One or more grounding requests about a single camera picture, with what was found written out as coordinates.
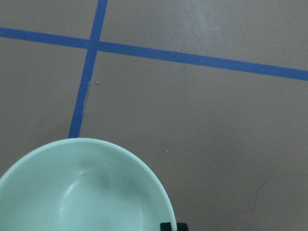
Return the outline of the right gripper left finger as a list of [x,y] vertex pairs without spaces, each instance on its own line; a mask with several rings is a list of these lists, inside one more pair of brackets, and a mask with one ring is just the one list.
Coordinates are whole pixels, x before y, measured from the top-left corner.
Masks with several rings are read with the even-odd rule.
[[170,222],[161,223],[160,231],[171,231],[171,223]]

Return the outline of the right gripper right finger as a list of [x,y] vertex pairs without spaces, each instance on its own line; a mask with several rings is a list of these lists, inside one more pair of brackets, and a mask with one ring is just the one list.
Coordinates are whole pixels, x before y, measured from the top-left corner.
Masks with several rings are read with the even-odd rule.
[[177,231],[188,231],[187,223],[177,223]]

